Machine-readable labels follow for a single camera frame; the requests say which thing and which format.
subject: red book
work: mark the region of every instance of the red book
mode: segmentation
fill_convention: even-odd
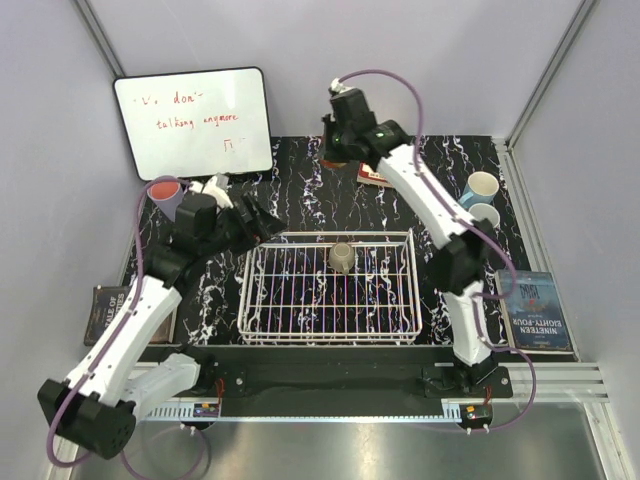
[[[382,175],[380,175],[377,172],[374,172],[373,169],[366,163],[360,164],[360,168],[358,169],[357,180],[358,182],[364,183],[367,185],[377,185],[379,187],[393,188],[393,185],[387,182]]]

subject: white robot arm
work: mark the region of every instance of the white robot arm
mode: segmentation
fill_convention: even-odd
[[[189,346],[140,377],[129,376],[158,326],[204,273],[208,257],[244,253],[286,228],[251,197],[232,203],[215,181],[191,184],[171,235],[145,255],[144,276],[136,279],[142,282],[138,302],[134,305],[134,284],[80,364],[63,382],[47,380],[38,392],[49,424],[60,418],[56,433],[102,458],[122,451],[136,423],[168,398],[182,391],[204,395],[215,386],[215,358]]]
[[[477,310],[483,338],[478,336],[473,312],[473,302],[481,302],[477,294],[484,286],[488,247],[464,225],[474,225],[489,235],[491,225],[475,221],[422,161],[414,165],[411,139],[393,120],[378,124],[361,90],[334,80],[329,92],[333,112],[323,117],[323,163],[367,163],[396,188],[424,223],[437,249],[427,262],[427,274],[443,292],[449,309],[457,380],[469,386],[478,384],[497,367],[483,341],[488,337],[482,305]]]
[[[451,217],[424,182],[415,174],[416,170],[412,159],[413,147],[401,145],[395,148],[389,157],[380,160],[378,172],[402,195],[402,198],[429,230],[435,247],[441,249],[451,241],[452,234],[462,235],[464,227]],[[420,168],[422,175],[429,178],[430,183],[439,190],[440,196],[449,202],[458,218],[467,223],[473,223],[474,219],[471,214],[451,198],[433,173],[424,164],[420,164]],[[491,350],[486,344],[478,339],[471,303],[478,301],[477,297],[473,298],[473,295],[478,292],[482,293],[482,288],[483,282],[478,280],[467,286],[462,295],[455,295],[451,292],[443,294],[449,309],[451,328],[455,338],[453,353],[469,366],[481,363],[491,354]],[[483,329],[483,335],[486,337],[484,309],[481,307],[478,311],[481,315],[480,325]]]

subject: white wire rack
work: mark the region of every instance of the white wire rack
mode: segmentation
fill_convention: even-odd
[[[348,242],[348,275],[328,265]],[[412,343],[422,330],[409,232],[290,232],[247,255],[238,329],[249,344]]]

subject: book cover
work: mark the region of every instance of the book cover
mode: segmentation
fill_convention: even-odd
[[[373,169],[366,163],[360,163],[357,181],[366,185],[377,185],[379,187],[393,188],[393,186],[389,182],[387,182],[382,175],[374,172]]]
[[[511,289],[508,270],[496,272],[496,287]],[[527,353],[573,353],[556,286],[548,272],[517,272],[513,294],[500,301],[509,345]]]
[[[129,287],[95,287],[93,289],[93,302],[89,323],[84,335],[84,344],[94,346],[112,320],[122,308],[124,300],[129,294]],[[173,311],[158,327],[153,334],[153,344],[171,343],[176,323],[176,311]]]

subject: white wall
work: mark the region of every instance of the white wall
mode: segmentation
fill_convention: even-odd
[[[506,136],[579,0],[91,0],[127,75],[256,65],[274,135],[321,133],[329,82],[362,68],[404,75],[429,134]],[[379,120],[415,133],[391,80],[354,80]]]
[[[36,393],[86,349],[91,289],[117,281],[138,182],[108,70],[70,1],[0,5],[0,477],[40,478]]]
[[[601,365],[636,462],[638,24],[636,0],[601,2],[516,146],[580,352]]]

